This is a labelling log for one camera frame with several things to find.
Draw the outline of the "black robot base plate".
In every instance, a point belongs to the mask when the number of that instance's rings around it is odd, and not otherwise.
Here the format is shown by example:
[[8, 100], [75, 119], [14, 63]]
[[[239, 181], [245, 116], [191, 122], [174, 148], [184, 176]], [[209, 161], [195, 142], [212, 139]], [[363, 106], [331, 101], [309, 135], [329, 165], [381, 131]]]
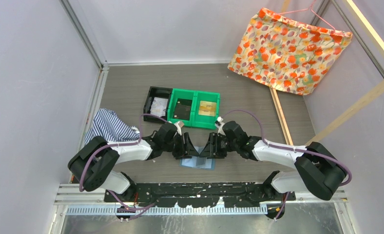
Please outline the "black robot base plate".
[[283, 194], [255, 182], [138, 183], [134, 190], [117, 197], [125, 204], [136, 202], [145, 207], [153, 203], [160, 208], [215, 207], [220, 201], [226, 208], [250, 208], [260, 202], [281, 204], [284, 200]]

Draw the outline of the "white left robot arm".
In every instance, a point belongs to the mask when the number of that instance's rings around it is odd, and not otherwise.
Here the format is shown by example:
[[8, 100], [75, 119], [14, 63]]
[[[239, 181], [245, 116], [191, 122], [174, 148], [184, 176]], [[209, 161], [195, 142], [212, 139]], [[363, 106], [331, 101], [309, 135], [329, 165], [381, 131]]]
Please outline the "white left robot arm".
[[111, 190], [124, 202], [135, 195], [134, 183], [114, 166], [135, 160], [151, 160], [171, 153], [177, 159], [199, 156], [188, 133], [181, 131], [183, 124], [166, 122], [151, 135], [128, 142], [107, 141], [101, 136], [92, 138], [68, 163], [68, 169], [79, 182], [81, 192], [98, 188]]

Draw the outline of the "white cards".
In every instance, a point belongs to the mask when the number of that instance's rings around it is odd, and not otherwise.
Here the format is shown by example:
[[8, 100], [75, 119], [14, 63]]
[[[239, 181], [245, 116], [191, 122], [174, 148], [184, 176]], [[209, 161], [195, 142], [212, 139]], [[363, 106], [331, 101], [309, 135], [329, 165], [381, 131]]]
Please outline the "white cards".
[[168, 106], [167, 98], [154, 97], [150, 107], [150, 114], [158, 117], [164, 117], [166, 116], [167, 106]]

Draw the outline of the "blue card holder wallet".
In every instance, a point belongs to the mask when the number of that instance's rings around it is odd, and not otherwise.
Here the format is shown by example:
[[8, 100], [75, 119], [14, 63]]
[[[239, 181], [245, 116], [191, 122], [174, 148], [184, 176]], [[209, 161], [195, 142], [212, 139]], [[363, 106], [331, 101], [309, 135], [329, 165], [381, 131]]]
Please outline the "blue card holder wallet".
[[180, 166], [187, 167], [187, 168], [203, 169], [203, 170], [214, 170], [215, 160], [212, 158], [192, 156], [191, 158], [181, 159]]

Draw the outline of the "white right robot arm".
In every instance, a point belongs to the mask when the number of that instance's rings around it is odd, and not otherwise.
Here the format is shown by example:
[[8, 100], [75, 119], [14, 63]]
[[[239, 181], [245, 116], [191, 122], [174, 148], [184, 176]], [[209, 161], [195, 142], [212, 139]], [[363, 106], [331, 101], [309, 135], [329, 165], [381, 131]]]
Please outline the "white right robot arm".
[[225, 158], [229, 152], [236, 152], [244, 159], [272, 162], [293, 169], [291, 173], [274, 173], [266, 180], [263, 191], [270, 200], [287, 192], [304, 191], [321, 200], [330, 200], [348, 181], [347, 169], [318, 142], [309, 146], [291, 146], [260, 136], [248, 136], [235, 121], [217, 121], [216, 126], [218, 132], [210, 134], [200, 157]]

